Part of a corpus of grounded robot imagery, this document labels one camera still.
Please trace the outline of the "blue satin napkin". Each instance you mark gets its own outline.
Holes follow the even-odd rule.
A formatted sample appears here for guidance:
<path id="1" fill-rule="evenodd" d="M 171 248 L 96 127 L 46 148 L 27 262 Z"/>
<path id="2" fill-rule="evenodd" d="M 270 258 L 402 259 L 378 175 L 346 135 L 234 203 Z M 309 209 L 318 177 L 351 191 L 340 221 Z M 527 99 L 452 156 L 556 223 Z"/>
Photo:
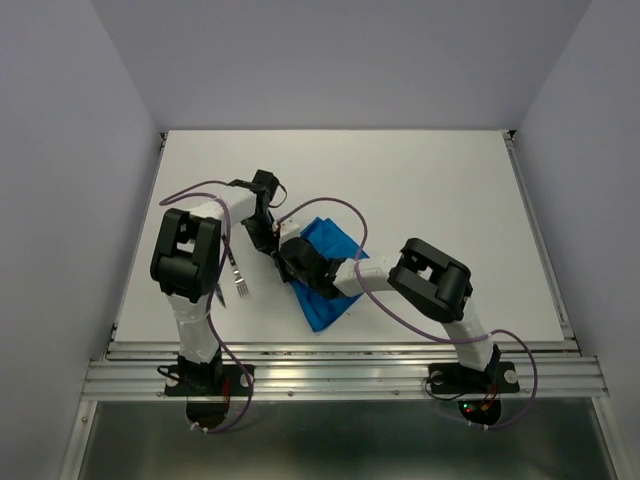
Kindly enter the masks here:
<path id="1" fill-rule="evenodd" d="M 302 231 L 301 237 L 328 258 L 354 259 L 358 244 L 331 219 L 316 217 Z M 360 297 L 327 299 L 309 286 L 294 280 L 291 286 L 303 315 L 314 333 L 322 332 L 341 317 Z"/>

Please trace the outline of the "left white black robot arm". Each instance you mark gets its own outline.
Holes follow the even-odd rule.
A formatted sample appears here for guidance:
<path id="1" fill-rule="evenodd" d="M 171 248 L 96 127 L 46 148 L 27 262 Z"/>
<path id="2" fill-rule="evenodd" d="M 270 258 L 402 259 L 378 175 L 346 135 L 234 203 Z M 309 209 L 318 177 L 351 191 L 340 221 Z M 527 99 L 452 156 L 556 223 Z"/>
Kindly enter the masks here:
<path id="1" fill-rule="evenodd" d="M 171 305 L 180 341 L 177 363 L 158 368 L 167 380 L 167 395 L 223 391 L 221 341 L 211 330 L 210 309 L 223 267 L 233 262 L 233 226 L 243 225 L 254 248 L 271 257 L 281 278 L 287 278 L 271 213 L 279 179 L 258 170 L 250 181 L 220 185 L 220 194 L 208 194 L 208 201 L 192 210 L 166 210 L 152 255 L 150 275 Z"/>

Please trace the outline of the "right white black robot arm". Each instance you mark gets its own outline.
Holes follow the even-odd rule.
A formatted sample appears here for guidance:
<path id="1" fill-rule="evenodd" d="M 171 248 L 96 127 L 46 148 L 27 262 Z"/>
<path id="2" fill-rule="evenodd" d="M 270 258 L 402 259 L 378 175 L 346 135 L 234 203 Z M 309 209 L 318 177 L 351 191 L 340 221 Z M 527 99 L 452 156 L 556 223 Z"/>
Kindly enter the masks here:
<path id="1" fill-rule="evenodd" d="M 326 300 L 346 300 L 394 291 L 425 317 L 439 323 L 454 346 L 463 384 L 482 390 L 497 375 L 500 350 L 468 309 L 470 269 L 419 238 L 410 238 L 399 258 L 360 260 L 323 256 L 300 236 L 281 243 L 276 258 L 287 274 Z"/>

